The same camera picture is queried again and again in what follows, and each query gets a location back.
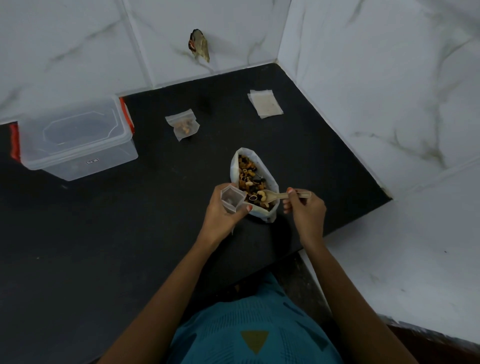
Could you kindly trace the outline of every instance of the black countertop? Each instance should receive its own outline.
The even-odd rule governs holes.
[[[247,98],[271,89],[284,115],[261,120]],[[276,64],[125,98],[138,159],[66,182],[11,160],[0,127],[2,363],[85,363],[141,310],[194,243],[213,187],[253,149],[280,191],[321,196],[325,233],[388,202],[375,180]],[[165,116],[192,109],[177,141]],[[291,216],[247,217],[208,261],[194,299],[301,248]]]

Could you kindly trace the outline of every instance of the container lid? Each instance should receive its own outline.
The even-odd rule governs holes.
[[[117,97],[24,114],[18,119],[20,159],[39,170],[128,142],[132,130]]]

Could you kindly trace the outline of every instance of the plastic container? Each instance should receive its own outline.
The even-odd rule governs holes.
[[[246,195],[247,193],[245,191],[229,185],[220,191],[220,200],[222,200],[222,205],[225,210],[230,214],[234,214],[237,212],[237,209],[243,205]]]
[[[117,97],[23,115],[18,131],[22,164],[66,181],[138,158],[128,110]]]

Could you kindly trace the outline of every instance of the teal shirt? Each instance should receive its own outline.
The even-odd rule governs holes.
[[[324,331],[268,274],[254,296],[217,303],[180,326],[166,363],[336,364],[342,360]]]

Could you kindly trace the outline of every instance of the wooden spoon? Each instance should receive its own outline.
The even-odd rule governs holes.
[[[270,190],[262,190],[262,192],[265,192],[266,200],[263,201],[264,203],[270,203],[275,200],[284,200],[288,198],[288,193],[283,193],[283,194],[278,194],[276,192],[270,191]],[[312,196],[312,193],[310,191],[301,191],[297,192],[297,195],[299,198],[310,198]]]

